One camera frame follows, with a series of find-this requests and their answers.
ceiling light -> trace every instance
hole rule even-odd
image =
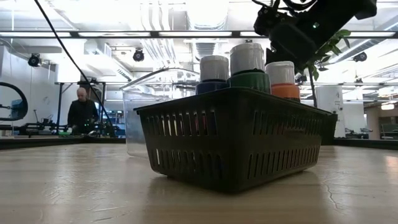
[[[57,32],[59,37],[70,37],[69,32]],[[0,32],[3,37],[18,38],[18,37],[55,37],[53,32]]]
[[[183,40],[186,44],[197,44],[197,43],[209,43],[209,44],[217,44],[217,43],[228,43],[229,41],[226,39],[185,39]]]
[[[393,110],[394,108],[394,105],[381,105],[382,110]]]
[[[82,37],[150,37],[150,32],[79,32]]]
[[[232,32],[226,31],[184,31],[159,32],[161,37],[231,37]]]
[[[351,32],[350,37],[392,37],[395,32]]]
[[[241,32],[241,37],[260,37],[260,35],[256,34],[255,32]]]

wooden table surface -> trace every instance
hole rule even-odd
[[[123,144],[0,151],[0,223],[398,223],[398,151],[323,147],[237,195],[169,180]]]

security camera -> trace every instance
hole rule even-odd
[[[141,62],[144,60],[144,53],[142,53],[142,49],[136,49],[136,53],[132,56],[136,62]]]
[[[368,59],[368,56],[366,55],[365,52],[362,52],[353,57],[354,62],[364,62],[364,61],[366,61],[366,59]]]
[[[28,65],[31,67],[37,68],[42,66],[42,59],[40,59],[40,54],[34,53],[30,56],[29,60],[27,61]]]

black plastic basket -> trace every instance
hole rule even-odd
[[[222,192],[314,166],[324,125],[336,124],[329,112],[248,88],[136,110],[154,171]]]

